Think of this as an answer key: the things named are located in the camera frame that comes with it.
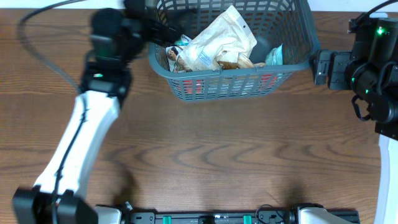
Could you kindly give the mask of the teal wet wipes packet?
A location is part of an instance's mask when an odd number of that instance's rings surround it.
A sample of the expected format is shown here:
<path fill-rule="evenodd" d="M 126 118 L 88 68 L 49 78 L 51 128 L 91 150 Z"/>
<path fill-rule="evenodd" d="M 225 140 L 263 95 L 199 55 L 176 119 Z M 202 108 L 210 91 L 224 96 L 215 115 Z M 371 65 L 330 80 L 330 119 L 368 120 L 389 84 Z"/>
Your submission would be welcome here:
<path fill-rule="evenodd" d="M 273 48 L 267 55 L 265 59 L 265 64 L 270 65 L 283 65 L 283 45 Z"/>

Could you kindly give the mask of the colourful Kleenex tissue multipack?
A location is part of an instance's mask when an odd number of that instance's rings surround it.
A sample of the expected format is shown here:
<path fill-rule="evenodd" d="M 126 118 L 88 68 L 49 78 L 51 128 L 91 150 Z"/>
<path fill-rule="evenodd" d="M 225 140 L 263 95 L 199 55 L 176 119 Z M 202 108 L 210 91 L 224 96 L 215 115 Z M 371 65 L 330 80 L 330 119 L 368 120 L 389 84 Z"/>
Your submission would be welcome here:
<path fill-rule="evenodd" d="M 182 34 L 181 37 L 174 42 L 176 46 L 186 46 L 192 41 L 187 35 Z"/>

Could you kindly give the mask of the beige paper pouch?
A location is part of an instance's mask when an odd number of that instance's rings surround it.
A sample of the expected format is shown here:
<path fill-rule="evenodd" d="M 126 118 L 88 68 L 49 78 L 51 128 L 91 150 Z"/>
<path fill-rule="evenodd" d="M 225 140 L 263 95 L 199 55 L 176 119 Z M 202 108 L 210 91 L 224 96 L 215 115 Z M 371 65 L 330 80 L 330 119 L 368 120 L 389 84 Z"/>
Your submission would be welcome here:
<path fill-rule="evenodd" d="M 177 62 L 192 71 L 219 70 L 220 62 L 249 57 L 257 40 L 239 11 L 230 6 L 178 54 Z"/>
<path fill-rule="evenodd" d="M 254 68 L 254 67 L 266 66 L 265 62 L 253 63 L 249 58 L 247 58 L 242 53 L 239 53 L 237 62 L 227 62 L 219 60 L 217 61 L 217 63 L 223 70 L 234 70 L 240 68 Z"/>
<path fill-rule="evenodd" d="M 174 73 L 191 72 L 192 69 L 185 63 L 184 59 L 180 57 L 183 47 L 171 46 L 165 50 L 167 60 L 169 62 L 169 70 Z"/>

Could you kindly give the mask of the orange spaghetti pasta packet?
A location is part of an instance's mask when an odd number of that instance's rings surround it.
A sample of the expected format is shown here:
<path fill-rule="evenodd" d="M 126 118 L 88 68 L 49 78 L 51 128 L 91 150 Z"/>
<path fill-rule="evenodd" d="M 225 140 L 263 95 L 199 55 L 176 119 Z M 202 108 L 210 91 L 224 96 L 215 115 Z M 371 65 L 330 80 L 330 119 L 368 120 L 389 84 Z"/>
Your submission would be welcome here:
<path fill-rule="evenodd" d="M 224 77 L 211 78 L 209 80 L 196 80 L 195 85 L 191 80 L 183 80 L 184 92 L 192 95 L 193 93 L 215 96 L 217 93 L 221 96 L 238 96 L 260 93 L 263 90 L 270 90 L 282 79 L 281 74 L 265 74 L 261 76 L 248 77 Z"/>

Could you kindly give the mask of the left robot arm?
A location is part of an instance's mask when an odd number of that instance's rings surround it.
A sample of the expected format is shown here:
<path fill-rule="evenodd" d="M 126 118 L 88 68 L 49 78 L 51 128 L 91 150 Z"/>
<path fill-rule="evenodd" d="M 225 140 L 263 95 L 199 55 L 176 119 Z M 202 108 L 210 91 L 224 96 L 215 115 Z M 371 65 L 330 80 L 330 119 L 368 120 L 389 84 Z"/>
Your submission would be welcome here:
<path fill-rule="evenodd" d="M 100 9 L 91 17 L 93 48 L 85 56 L 79 82 L 40 54 L 25 34 L 31 18 L 17 25 L 23 48 L 75 90 L 75 105 L 59 145 L 31 189 L 16 190 L 12 205 L 19 223 L 129 223 L 131 206 L 85 202 L 91 170 L 103 140 L 118 118 L 132 83 L 129 64 L 147 43 L 176 42 L 185 29 L 183 12 L 167 22 L 156 19 L 144 1 L 125 1 L 124 9 Z"/>

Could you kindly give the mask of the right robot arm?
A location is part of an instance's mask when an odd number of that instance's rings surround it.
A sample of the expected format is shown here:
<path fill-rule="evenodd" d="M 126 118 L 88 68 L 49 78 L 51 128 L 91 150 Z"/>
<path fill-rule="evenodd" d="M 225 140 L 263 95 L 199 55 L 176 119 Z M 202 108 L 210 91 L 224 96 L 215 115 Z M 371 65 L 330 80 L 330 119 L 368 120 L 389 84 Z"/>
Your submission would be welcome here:
<path fill-rule="evenodd" d="M 379 134 L 381 179 L 375 223 L 397 223 L 397 19 L 364 13 L 349 21 L 355 35 L 348 52 L 319 50 L 313 80 L 331 90 L 351 90 L 354 112 L 374 121 Z"/>

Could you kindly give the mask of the dark grey plastic basket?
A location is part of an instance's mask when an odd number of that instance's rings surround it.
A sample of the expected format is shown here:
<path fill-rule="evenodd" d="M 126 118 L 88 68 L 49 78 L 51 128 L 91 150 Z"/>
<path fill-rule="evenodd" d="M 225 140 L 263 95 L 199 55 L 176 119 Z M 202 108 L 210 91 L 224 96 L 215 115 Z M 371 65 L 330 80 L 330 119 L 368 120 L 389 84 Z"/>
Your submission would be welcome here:
<path fill-rule="evenodd" d="M 307 69 L 310 57 L 320 48 L 306 0 L 160 0 L 156 1 L 153 14 L 158 21 L 166 23 L 177 13 L 192 10 L 179 20 L 179 24 L 187 28 L 186 35 L 194 38 L 230 6 L 242 15 L 257 40 L 251 61 L 264 62 L 272 49 L 281 47 L 283 64 L 173 73 L 169 69 L 166 48 L 150 44 L 150 65 L 168 81 L 177 98 L 204 101 L 268 95 L 292 73 Z"/>

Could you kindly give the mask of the black mounting rail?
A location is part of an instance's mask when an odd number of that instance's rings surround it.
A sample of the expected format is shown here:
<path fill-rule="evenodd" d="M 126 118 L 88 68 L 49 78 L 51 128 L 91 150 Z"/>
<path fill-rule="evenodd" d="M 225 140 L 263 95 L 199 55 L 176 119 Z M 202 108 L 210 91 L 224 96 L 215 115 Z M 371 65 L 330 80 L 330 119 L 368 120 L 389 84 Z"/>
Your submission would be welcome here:
<path fill-rule="evenodd" d="M 317 203 L 298 203 L 290 208 L 263 204 L 256 210 L 209 212 L 157 212 L 131 210 L 127 224 L 360 224 L 359 212 L 328 210 Z"/>

